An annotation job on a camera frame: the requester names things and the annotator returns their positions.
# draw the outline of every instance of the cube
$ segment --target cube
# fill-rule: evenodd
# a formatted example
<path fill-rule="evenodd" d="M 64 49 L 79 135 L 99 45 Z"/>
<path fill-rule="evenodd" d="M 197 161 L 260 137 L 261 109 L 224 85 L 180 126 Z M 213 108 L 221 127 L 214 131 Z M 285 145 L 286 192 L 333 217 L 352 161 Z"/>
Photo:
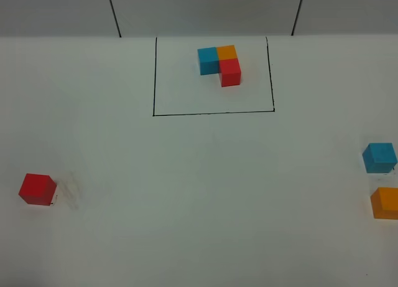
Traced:
<path fill-rule="evenodd" d="M 198 49 L 200 75 L 214 74 L 219 72 L 218 54 L 215 47 Z"/>
<path fill-rule="evenodd" d="M 19 195 L 28 204 L 49 206 L 56 187 L 48 175 L 26 174 Z"/>
<path fill-rule="evenodd" d="M 362 157 L 367 173 L 389 173 L 397 164 L 392 143 L 370 143 Z"/>
<path fill-rule="evenodd" d="M 379 187 L 371 196 L 375 219 L 398 220 L 398 189 Z"/>
<path fill-rule="evenodd" d="M 220 80 L 222 87 L 241 84 L 241 67 L 238 59 L 220 60 Z"/>
<path fill-rule="evenodd" d="M 236 50 L 234 45 L 217 47 L 218 60 L 231 60 L 237 59 Z"/>

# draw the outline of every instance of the blue cube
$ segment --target blue cube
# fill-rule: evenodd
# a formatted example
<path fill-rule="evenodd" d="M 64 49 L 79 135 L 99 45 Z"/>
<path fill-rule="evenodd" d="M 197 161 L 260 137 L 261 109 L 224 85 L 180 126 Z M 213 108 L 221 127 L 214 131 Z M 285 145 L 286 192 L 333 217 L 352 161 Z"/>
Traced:
<path fill-rule="evenodd" d="M 362 153 L 367 173 L 390 173 L 397 164 L 391 143 L 370 143 Z"/>
<path fill-rule="evenodd" d="M 216 47 L 198 49 L 200 75 L 214 74 L 219 72 L 218 54 Z"/>

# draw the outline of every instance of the orange cube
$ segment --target orange cube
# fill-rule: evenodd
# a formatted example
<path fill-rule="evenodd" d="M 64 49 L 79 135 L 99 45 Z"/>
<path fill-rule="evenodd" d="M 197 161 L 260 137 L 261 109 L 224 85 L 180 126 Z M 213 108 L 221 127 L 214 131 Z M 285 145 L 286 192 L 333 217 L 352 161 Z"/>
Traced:
<path fill-rule="evenodd" d="M 217 54 L 218 60 L 220 61 L 238 58 L 238 56 L 236 55 L 235 46 L 233 45 L 217 47 Z"/>
<path fill-rule="evenodd" d="M 375 219 L 398 220 L 398 189 L 379 187 L 371 196 Z"/>

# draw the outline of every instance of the black line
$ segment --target black line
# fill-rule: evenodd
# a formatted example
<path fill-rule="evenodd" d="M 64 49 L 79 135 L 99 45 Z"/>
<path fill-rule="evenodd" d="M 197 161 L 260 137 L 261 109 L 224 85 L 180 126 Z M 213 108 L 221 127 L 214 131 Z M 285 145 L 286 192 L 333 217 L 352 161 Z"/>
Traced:
<path fill-rule="evenodd" d="M 270 82 L 270 84 L 271 84 L 272 106 L 274 107 L 274 111 L 275 111 L 274 89 L 273 89 L 273 87 L 272 87 L 271 62 L 269 61 L 269 48 L 268 48 L 268 38 L 267 38 L 267 37 L 266 37 L 266 41 L 267 41 L 267 56 L 268 56 L 269 82 Z"/>
<path fill-rule="evenodd" d="M 292 30 L 292 36 L 294 36 L 294 31 L 296 30 L 297 19 L 299 19 L 299 14 L 300 14 L 300 10 L 301 10 L 301 5 L 302 5 L 302 3 L 303 3 L 303 0 L 300 0 L 300 3 L 298 4 L 296 19 L 294 20 L 294 25 L 293 25 L 293 30 Z"/>
<path fill-rule="evenodd" d="M 154 115 L 154 117 L 161 116 L 196 116 L 196 115 L 227 115 L 227 114 L 251 114 L 251 113 L 273 113 L 272 111 L 224 111 L 220 113 L 192 113 L 192 114 L 164 114 L 164 115 Z"/>
<path fill-rule="evenodd" d="M 156 102 L 156 64 L 157 64 L 157 37 L 155 40 L 155 79 L 154 79 L 154 114 L 152 116 L 155 116 L 155 102 Z"/>
<path fill-rule="evenodd" d="M 114 21 L 115 21 L 115 23 L 116 23 L 116 27 L 118 28 L 119 38 L 121 38 L 121 37 L 122 37 L 122 34 L 120 34 L 119 23 L 118 23 L 118 19 L 116 18 L 116 13 L 114 12 L 112 0 L 109 0 L 109 3 L 111 4 L 112 13 L 113 13 L 113 18 L 114 18 Z"/>

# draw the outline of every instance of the red cube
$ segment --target red cube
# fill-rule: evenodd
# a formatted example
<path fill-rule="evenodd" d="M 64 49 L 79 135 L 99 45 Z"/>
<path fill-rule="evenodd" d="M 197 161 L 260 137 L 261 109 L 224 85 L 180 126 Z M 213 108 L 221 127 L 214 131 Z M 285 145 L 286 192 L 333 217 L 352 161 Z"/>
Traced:
<path fill-rule="evenodd" d="M 237 59 L 220 60 L 220 80 L 222 87 L 241 84 L 241 67 Z"/>
<path fill-rule="evenodd" d="M 26 174 L 19 195 L 28 204 L 49 206 L 56 187 L 48 175 Z"/>

